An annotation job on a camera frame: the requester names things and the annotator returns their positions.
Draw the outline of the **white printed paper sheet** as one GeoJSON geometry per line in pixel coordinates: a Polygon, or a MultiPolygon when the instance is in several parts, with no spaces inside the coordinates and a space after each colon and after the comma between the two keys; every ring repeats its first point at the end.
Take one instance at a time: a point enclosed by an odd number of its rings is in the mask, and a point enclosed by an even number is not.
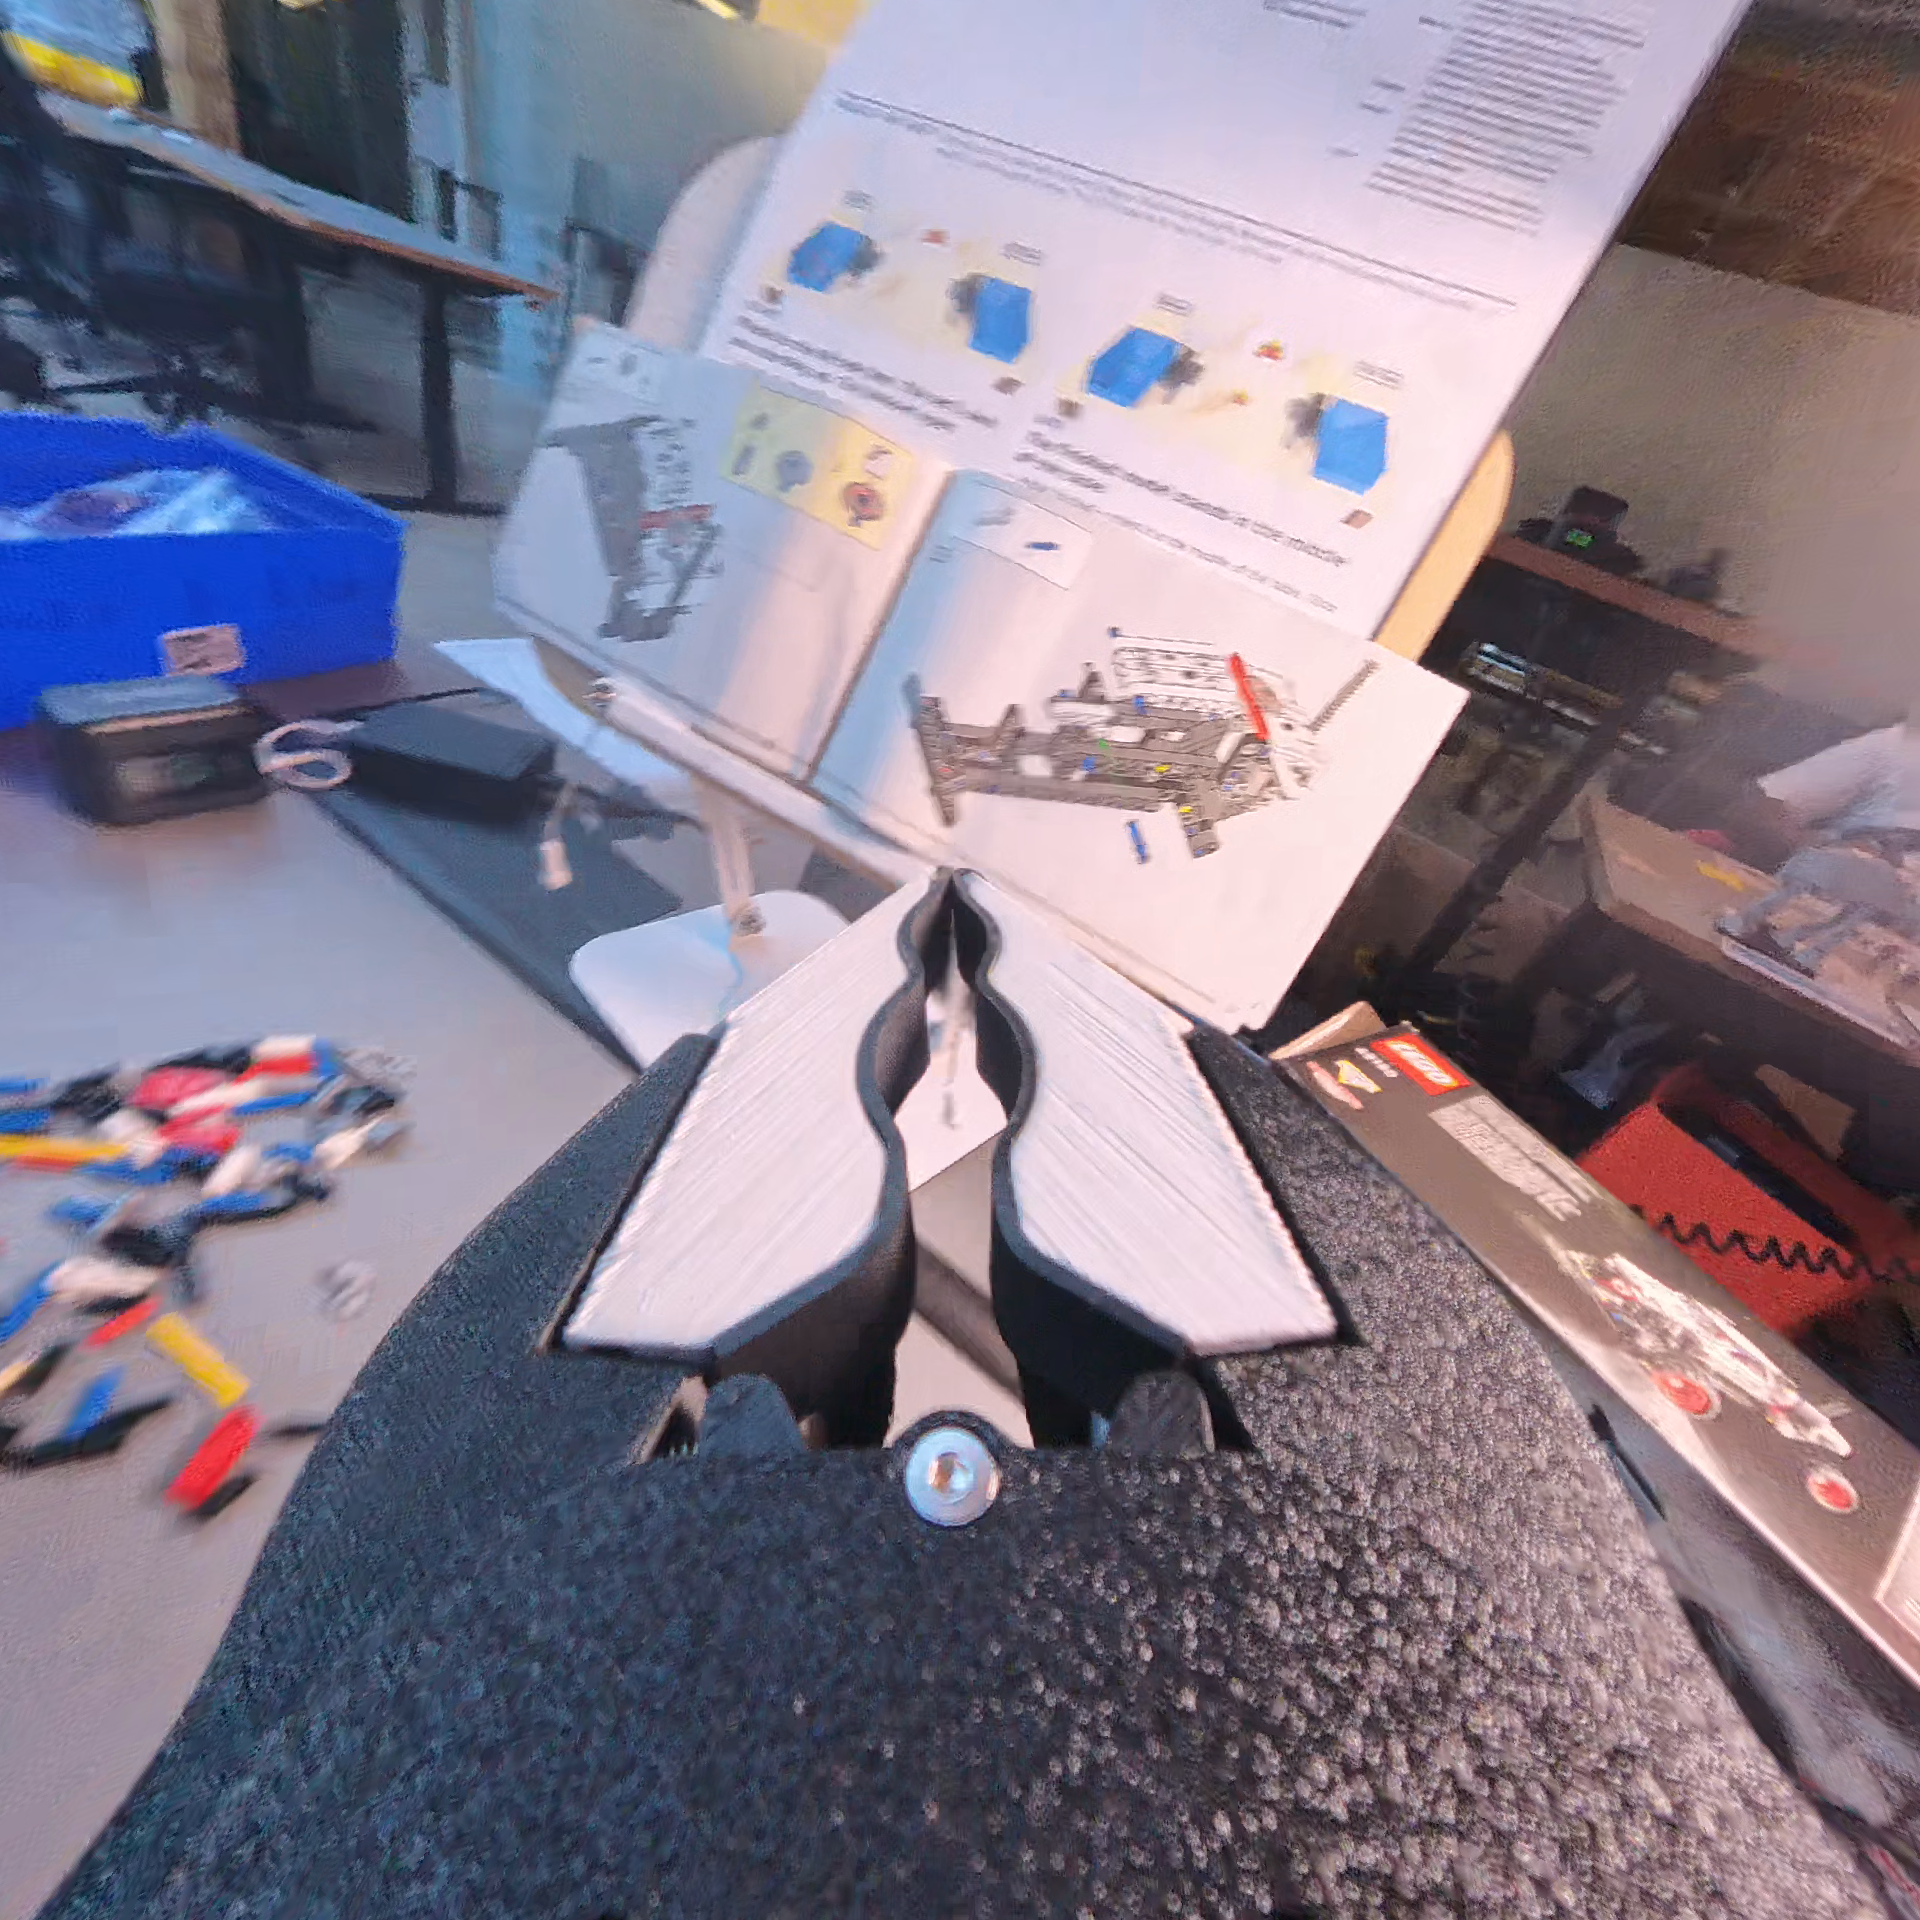
{"type": "Polygon", "coordinates": [[[1378,637],[1745,3],[871,3],[703,349],[1378,637]]]}

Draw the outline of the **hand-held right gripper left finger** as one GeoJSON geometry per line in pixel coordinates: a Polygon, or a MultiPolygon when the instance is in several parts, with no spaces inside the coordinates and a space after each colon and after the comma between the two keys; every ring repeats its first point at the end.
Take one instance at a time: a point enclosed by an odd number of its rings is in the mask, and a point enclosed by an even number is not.
{"type": "Polygon", "coordinates": [[[903,887],[725,1021],[562,1320],[633,1357],[891,1352],[919,1254],[899,1109],[930,1068],[952,878],[903,887]]]}

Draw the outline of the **pile of small brick parts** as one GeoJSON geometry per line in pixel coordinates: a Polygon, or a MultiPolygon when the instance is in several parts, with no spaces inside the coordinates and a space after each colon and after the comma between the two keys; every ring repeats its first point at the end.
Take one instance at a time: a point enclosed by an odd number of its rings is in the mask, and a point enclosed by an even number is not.
{"type": "Polygon", "coordinates": [[[267,1418],[206,1330],[213,1233],[325,1207],[413,1130],[415,1063],[279,1033],[83,1075],[5,1075],[5,1222],[36,1211],[5,1275],[5,1477],[117,1458],[192,1410],[161,1504],[206,1528],[257,1482],[257,1453],[325,1433],[267,1418]]]}

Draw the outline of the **blue plastic bin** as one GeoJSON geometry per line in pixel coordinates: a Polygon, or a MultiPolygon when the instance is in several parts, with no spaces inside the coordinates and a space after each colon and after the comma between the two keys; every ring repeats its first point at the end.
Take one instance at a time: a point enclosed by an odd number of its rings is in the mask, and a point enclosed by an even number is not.
{"type": "Polygon", "coordinates": [[[398,642],[405,522],[303,466],[186,425],[5,413],[5,727],[49,687],[210,672],[282,683],[398,642]],[[21,533],[70,492],[161,481],[190,530],[21,533]]]}

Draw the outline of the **clear plastic parts bags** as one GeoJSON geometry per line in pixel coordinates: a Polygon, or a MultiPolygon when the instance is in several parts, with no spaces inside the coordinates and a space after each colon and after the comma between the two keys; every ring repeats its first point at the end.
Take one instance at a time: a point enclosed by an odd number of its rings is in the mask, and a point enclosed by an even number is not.
{"type": "Polygon", "coordinates": [[[135,466],[5,507],[5,542],[271,536],[284,519],[229,466],[135,466]]]}

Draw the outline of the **white book stand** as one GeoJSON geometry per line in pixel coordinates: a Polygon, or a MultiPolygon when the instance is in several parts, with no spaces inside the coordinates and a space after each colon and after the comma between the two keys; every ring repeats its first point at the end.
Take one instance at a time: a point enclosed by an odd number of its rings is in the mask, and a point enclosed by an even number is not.
{"type": "MultiPolygon", "coordinates": [[[[737,139],[683,187],[628,305],[624,339],[661,349],[695,339],[777,147],[777,136],[737,139]]],[[[1512,435],[1499,426],[1378,632],[1389,654],[1416,658],[1428,650],[1502,530],[1516,465],[1512,435]]],[[[755,894],[755,834],[777,828],[777,837],[804,838],[881,891],[919,871],[911,863],[903,866],[891,842],[871,834],[845,838],[837,818],[816,818],[819,805],[811,801],[806,815],[791,823],[799,791],[780,780],[767,788],[755,767],[683,721],[668,721],[656,709],[645,713],[640,689],[615,683],[611,693],[593,693],[598,668],[545,641],[443,641],[439,650],[481,687],[505,693],[585,757],[636,782],[649,801],[677,803],[703,827],[720,903],[600,935],[564,962],[570,986],[587,997],[587,1013],[600,1014],[636,1068],[661,1058],[670,1041],[714,1029],[848,923],[848,915],[804,891],[755,894]],[[668,755],[617,726],[636,714],[668,726],[668,755]],[[761,780],[761,801],[740,801],[733,791],[749,773],[761,780]]],[[[962,1035],[959,991],[945,991],[948,1000],[933,1000],[933,1076],[922,1081],[899,1109],[908,1187],[924,1187],[1004,1127],[998,1105],[973,1063],[973,1041],[962,1035]]]]}

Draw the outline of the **black power adapter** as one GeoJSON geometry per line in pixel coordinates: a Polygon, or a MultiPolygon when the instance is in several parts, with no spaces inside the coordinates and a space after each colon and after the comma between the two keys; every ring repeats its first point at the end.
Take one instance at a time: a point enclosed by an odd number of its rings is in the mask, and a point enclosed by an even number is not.
{"type": "Polygon", "coordinates": [[[354,794],[450,823],[505,827],[552,791],[559,749],[448,701],[398,701],[364,714],[348,742],[354,794]]]}

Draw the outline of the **instruction booklet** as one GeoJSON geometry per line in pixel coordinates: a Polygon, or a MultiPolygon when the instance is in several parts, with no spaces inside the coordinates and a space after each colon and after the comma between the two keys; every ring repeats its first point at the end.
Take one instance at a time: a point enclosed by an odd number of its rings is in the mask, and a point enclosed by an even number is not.
{"type": "Polygon", "coordinates": [[[615,731],[871,869],[970,869],[1255,1029],[1465,693],[1117,519],[585,323],[498,600],[615,731]]]}

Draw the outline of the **wooden shelf unit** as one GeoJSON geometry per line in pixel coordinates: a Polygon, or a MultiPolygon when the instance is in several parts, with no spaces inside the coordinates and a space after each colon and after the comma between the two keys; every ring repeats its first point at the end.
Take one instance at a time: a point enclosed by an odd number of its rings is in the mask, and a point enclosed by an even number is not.
{"type": "Polygon", "coordinates": [[[1470,876],[1398,962],[1405,1009],[1499,1090],[1522,1076],[1537,990],[1495,979],[1495,903],[1588,794],[1667,828],[1725,828],[1765,773],[1864,731],[1765,683],[1759,658],[1675,618],[1678,596],[1550,548],[1527,519],[1475,565],[1432,658],[1470,693],[1442,742],[1436,815],[1470,837],[1470,876]]]}

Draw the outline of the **orange box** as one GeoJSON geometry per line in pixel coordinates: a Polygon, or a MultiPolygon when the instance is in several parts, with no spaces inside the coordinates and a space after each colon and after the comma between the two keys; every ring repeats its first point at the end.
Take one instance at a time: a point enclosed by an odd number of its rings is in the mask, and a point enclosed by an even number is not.
{"type": "Polygon", "coordinates": [[[1916,1224],[1705,1068],[1663,1075],[1576,1164],[1782,1335],[1851,1310],[1916,1323],[1916,1224]]]}

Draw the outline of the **brick set cardboard box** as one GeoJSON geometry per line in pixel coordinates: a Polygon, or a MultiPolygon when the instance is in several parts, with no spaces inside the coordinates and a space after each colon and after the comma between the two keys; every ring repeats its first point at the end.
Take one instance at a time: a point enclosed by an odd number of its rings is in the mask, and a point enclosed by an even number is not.
{"type": "Polygon", "coordinates": [[[1799,1581],[1916,1684],[1916,1451],[1411,1025],[1323,1025],[1284,1075],[1505,1286],[1648,1516],[1799,1581]]]}

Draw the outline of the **background wooden table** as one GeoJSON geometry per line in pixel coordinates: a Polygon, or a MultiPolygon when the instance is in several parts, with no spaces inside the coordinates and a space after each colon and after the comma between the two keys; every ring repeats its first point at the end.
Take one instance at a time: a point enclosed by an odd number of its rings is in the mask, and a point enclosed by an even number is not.
{"type": "Polygon", "coordinates": [[[279,176],[276,171],[213,147],[210,139],[156,125],[132,106],[97,106],[43,96],[57,125],[103,152],[145,160],[161,171],[169,190],[197,187],[236,207],[251,224],[267,228],[279,244],[338,248],[374,258],[417,287],[417,413],[425,489],[415,496],[381,492],[376,507],[450,519],[500,517],[500,507],[463,500],[462,425],[453,391],[453,349],[448,308],[453,297],[552,305],[559,287],[509,271],[503,261],[463,243],[443,238],[376,207],[325,191],[279,176]]]}

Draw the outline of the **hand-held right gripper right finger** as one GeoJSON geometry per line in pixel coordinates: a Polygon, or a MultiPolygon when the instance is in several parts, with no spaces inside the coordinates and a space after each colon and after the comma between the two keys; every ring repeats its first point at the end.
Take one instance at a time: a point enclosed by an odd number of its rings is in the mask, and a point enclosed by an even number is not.
{"type": "Polygon", "coordinates": [[[1004,1108],[1020,1266],[1191,1357],[1331,1339],[1338,1316],[1194,1050],[1194,1025],[983,876],[955,876],[977,1070],[1004,1108]]]}

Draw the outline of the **grey desk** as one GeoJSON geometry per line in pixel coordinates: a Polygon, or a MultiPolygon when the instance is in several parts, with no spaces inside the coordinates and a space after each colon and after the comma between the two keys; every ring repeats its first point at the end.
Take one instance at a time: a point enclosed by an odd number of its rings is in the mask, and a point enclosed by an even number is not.
{"type": "Polygon", "coordinates": [[[186,1528],[176,1408],[120,1458],[5,1477],[5,1918],[988,1918],[928,1736],[878,1703],[591,1678],[749,1545],[632,1464],[674,1391],[539,1352],[640,1096],[316,803],[87,828],[5,769],[5,1068],[319,1033],[417,1061],[417,1143],[213,1233],[206,1330],[267,1418],[263,1487],[186,1528]],[[376,1270],[329,1323],[316,1275],[376,1270]]]}

